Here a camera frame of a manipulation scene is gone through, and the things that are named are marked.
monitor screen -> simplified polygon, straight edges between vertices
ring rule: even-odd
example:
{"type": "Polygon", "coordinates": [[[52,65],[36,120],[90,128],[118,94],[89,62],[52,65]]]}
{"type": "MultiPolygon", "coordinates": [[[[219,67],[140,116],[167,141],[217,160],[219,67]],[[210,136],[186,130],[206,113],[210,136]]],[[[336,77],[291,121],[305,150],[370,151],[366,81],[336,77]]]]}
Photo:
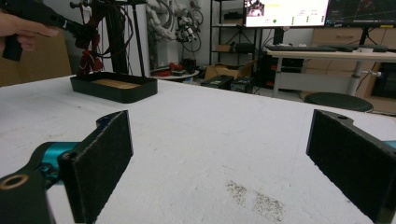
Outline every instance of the monitor screen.
{"type": "Polygon", "coordinates": [[[324,26],[329,0],[245,0],[246,27],[324,26]]]}
{"type": "Polygon", "coordinates": [[[331,0],[325,25],[392,28],[395,13],[396,0],[331,0]]]}

white desk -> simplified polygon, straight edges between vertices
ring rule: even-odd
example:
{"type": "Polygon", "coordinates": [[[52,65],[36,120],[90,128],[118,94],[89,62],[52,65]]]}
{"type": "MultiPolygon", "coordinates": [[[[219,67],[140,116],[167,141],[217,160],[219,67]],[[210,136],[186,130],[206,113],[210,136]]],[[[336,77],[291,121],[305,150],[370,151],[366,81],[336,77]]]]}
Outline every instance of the white desk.
{"type": "Polygon", "coordinates": [[[362,52],[307,52],[307,51],[267,51],[268,55],[278,58],[273,96],[279,89],[304,91],[335,91],[355,95],[361,79],[364,62],[396,63],[396,53],[362,53],[362,52]],[[284,73],[281,72],[283,58],[348,60],[356,62],[355,72],[351,77],[326,75],[284,73]]]}
{"type": "MultiPolygon", "coordinates": [[[[97,223],[372,223],[305,155],[318,107],[162,80],[130,105],[73,92],[68,77],[4,87],[0,176],[127,109],[134,156],[97,223]]],[[[328,110],[396,139],[393,119],[328,110]]],[[[57,223],[73,223],[64,187],[48,194],[57,223]]]]}

black stool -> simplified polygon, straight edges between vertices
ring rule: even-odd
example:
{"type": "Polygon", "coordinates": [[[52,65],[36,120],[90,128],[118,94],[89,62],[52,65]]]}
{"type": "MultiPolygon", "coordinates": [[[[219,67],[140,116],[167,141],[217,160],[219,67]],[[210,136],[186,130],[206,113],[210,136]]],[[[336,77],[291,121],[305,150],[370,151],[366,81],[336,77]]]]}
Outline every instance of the black stool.
{"type": "Polygon", "coordinates": [[[312,93],[306,95],[304,101],[312,105],[326,105],[360,112],[371,112],[374,109],[372,104],[359,97],[335,92],[312,93]]]}

white table leg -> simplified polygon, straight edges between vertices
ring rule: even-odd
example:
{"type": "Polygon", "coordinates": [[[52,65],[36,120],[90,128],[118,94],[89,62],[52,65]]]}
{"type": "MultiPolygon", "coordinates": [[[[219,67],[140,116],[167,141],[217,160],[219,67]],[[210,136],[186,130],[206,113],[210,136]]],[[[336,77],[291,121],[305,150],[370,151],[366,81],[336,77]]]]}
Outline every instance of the white table leg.
{"type": "Polygon", "coordinates": [[[358,88],[359,82],[361,81],[362,67],[363,67],[363,62],[356,62],[355,73],[352,75],[352,77],[348,82],[346,94],[355,95],[356,89],[358,88]]]}
{"type": "Polygon", "coordinates": [[[275,83],[274,83],[274,90],[273,90],[273,97],[277,97],[277,93],[279,91],[279,80],[281,76],[281,70],[282,70],[282,60],[283,58],[278,58],[277,59],[277,67],[276,67],[276,74],[275,74],[275,83]]]}

floor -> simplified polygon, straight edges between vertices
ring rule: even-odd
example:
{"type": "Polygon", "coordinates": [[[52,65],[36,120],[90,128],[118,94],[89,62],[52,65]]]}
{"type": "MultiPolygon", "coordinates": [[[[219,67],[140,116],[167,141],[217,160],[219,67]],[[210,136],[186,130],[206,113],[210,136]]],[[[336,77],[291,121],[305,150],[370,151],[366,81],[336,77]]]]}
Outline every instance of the floor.
{"type": "MultiPolygon", "coordinates": [[[[202,80],[194,80],[193,83],[190,84],[194,84],[194,85],[200,85],[202,80]]],[[[272,97],[273,95],[273,90],[272,89],[268,89],[268,88],[264,88],[264,87],[257,87],[255,86],[253,88],[253,93],[255,95],[261,95],[261,96],[267,96],[267,97],[272,97]]],[[[304,94],[301,94],[300,91],[279,91],[277,94],[277,98],[279,99],[283,99],[283,100],[290,100],[290,101],[295,101],[295,102],[303,102],[304,100],[304,94]]],[[[384,115],[384,116],[390,116],[393,118],[396,118],[395,114],[389,114],[389,113],[384,113],[384,112],[380,112],[380,111],[373,111],[372,113],[375,114],[380,114],[380,115],[384,115]]]]}
{"type": "MultiPolygon", "coordinates": [[[[268,97],[272,97],[272,95],[273,95],[272,89],[267,89],[264,87],[254,87],[253,92],[256,95],[262,95],[262,96],[268,96],[268,97]]],[[[279,91],[277,93],[277,98],[284,99],[284,100],[290,100],[290,101],[296,101],[296,102],[304,101],[302,96],[300,95],[299,91],[279,91]]]]}

